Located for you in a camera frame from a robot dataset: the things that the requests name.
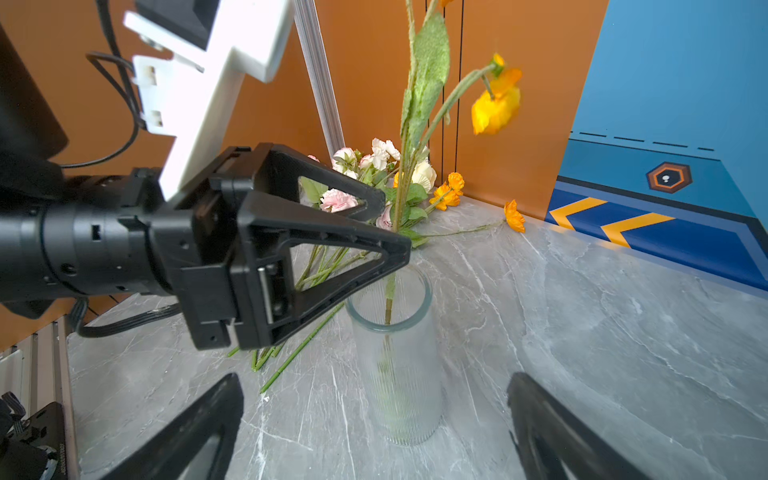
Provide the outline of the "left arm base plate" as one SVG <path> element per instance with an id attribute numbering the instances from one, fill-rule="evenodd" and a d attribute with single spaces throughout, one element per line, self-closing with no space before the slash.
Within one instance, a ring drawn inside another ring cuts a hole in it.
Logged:
<path id="1" fill-rule="evenodd" d="M 1 478 L 67 479 L 63 408 L 51 402 L 29 418 L 12 393 L 1 396 Z"/>

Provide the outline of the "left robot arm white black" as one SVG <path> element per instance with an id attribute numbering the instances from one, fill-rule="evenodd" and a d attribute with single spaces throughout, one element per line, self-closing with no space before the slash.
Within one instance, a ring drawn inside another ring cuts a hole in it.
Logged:
<path id="1" fill-rule="evenodd" d="M 36 319 L 65 297 L 178 300 L 196 348 L 276 345 L 407 265 L 373 225 L 376 188 L 283 145 L 232 147 L 172 197 L 159 171 L 65 177 L 66 135 L 1 41 L 1 302 Z"/>

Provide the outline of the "clear ribbed glass vase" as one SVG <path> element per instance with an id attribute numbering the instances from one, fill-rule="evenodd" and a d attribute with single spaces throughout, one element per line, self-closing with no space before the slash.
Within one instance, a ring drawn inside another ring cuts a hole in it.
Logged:
<path id="1" fill-rule="evenodd" d="M 424 442 L 443 415 L 432 300 L 428 278 L 409 265 L 346 302 L 368 412 L 398 445 Z"/>

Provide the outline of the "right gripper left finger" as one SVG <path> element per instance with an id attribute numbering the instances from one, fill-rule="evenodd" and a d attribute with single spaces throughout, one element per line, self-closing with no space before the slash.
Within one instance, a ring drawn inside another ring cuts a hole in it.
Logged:
<path id="1" fill-rule="evenodd" d="M 243 412 L 239 377 L 229 373 L 105 477 L 223 479 Z"/>

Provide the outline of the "small orange flower sprig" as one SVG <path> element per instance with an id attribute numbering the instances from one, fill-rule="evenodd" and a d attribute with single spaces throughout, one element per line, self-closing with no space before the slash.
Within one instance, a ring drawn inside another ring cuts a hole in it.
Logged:
<path id="1" fill-rule="evenodd" d="M 396 194 L 390 220 L 394 232 L 409 238 L 415 246 L 423 245 L 426 239 L 411 228 L 417 222 L 413 215 L 416 209 L 406 204 L 406 196 L 415 166 L 429 159 L 428 143 L 436 128 L 477 83 L 483 84 L 484 91 L 471 109 L 474 134 L 500 132 L 518 113 L 522 98 L 518 85 L 521 70 L 508 67 L 499 54 L 461 78 L 450 93 L 444 91 L 451 62 L 449 33 L 442 12 L 446 5 L 444 1 L 430 2 L 421 24 L 415 21 L 413 6 L 406 6 L 410 67 L 400 126 L 401 159 L 393 186 Z"/>

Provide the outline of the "large orange rose stem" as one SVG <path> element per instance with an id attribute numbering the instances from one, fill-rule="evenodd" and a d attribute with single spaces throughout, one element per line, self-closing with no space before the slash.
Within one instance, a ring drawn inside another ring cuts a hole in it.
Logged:
<path id="1" fill-rule="evenodd" d="M 461 202 L 465 187 L 465 180 L 458 172 L 452 172 L 448 180 L 438 186 L 432 193 L 433 197 L 429 199 L 429 206 L 426 211 L 430 213 L 435 209 L 446 211 L 449 207 L 457 207 Z M 409 207 L 415 207 L 423 203 L 427 198 L 427 192 L 418 184 L 409 184 L 409 192 L 406 196 L 406 204 Z"/>

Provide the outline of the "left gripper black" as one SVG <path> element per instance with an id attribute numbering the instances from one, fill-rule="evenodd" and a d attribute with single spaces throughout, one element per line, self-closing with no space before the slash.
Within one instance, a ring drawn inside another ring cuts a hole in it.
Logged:
<path id="1" fill-rule="evenodd" d="M 358 205 L 303 205 L 302 179 Z M 120 292 L 175 296 L 200 350 L 277 345 L 410 259 L 409 238 L 365 222 L 382 191 L 284 145 L 232 147 L 172 197 L 157 170 L 135 169 L 119 201 Z"/>

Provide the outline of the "white rose stem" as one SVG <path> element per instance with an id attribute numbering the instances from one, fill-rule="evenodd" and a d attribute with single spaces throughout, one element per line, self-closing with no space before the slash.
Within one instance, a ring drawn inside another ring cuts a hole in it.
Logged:
<path id="1" fill-rule="evenodd" d="M 411 183 L 420 185 L 429 193 L 435 185 L 437 173 L 428 160 L 420 161 L 414 168 Z"/>

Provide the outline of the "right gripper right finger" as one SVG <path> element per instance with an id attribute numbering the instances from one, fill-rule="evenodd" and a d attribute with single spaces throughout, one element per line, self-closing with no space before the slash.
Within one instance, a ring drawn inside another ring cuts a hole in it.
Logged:
<path id="1" fill-rule="evenodd" d="M 507 388 L 511 436 L 527 479 L 646 479 L 525 372 Z"/>

